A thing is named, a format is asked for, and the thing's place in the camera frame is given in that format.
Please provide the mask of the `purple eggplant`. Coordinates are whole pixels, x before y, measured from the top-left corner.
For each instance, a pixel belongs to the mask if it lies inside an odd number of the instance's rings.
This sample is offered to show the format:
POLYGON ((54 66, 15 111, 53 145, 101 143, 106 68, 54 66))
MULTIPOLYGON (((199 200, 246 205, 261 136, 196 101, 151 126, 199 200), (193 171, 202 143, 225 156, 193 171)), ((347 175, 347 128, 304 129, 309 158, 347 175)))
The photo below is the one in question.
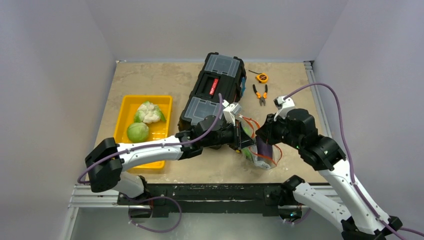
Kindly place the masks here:
POLYGON ((273 159, 273 146, 264 142, 259 136, 255 137, 257 154, 261 155, 262 158, 273 159))

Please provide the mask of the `clear zip top bag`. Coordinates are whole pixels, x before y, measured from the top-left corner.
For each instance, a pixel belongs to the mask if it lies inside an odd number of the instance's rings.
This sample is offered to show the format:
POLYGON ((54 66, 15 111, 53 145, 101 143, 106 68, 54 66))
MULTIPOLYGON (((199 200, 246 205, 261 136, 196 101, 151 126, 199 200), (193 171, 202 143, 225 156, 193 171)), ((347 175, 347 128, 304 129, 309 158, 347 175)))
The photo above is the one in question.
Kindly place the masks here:
POLYGON ((278 145, 269 145, 262 142, 262 139, 257 137, 256 130, 260 128, 260 124, 252 118, 239 114, 238 120, 244 120, 241 124, 242 129, 255 141, 252 146, 237 150, 237 153, 250 161, 255 167, 263 170, 271 170, 275 168, 283 157, 283 151, 278 145))

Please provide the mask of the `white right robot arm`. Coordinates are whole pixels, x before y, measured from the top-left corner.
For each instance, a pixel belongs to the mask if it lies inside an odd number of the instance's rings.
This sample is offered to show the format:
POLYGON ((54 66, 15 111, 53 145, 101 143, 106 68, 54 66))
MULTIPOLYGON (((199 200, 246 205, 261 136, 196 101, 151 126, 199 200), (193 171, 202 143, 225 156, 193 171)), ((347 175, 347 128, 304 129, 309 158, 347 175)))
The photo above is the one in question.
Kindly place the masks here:
POLYGON ((255 133, 266 144, 283 143, 296 149, 342 201, 338 203, 318 193, 294 175, 282 185, 280 196, 284 202, 296 201, 308 206, 332 223, 344 240, 384 240, 402 228, 401 220, 382 210, 350 172, 351 164, 338 143, 318 133, 315 119, 306 109, 292 109, 285 117, 268 114, 255 133))

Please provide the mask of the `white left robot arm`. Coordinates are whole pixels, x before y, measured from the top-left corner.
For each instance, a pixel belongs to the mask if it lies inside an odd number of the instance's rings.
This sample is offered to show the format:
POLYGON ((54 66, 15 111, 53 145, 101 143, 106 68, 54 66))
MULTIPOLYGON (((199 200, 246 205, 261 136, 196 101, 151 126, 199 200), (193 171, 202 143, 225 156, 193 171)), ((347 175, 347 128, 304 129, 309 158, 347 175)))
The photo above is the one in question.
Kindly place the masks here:
POLYGON ((156 161, 194 158, 205 148, 228 145, 240 151, 255 143, 239 120, 228 123, 225 118, 214 115, 160 140, 116 143, 113 137, 109 137, 85 158, 88 184, 93 193, 115 190, 142 205, 149 199, 147 182, 144 177, 129 173, 129 169, 156 161))

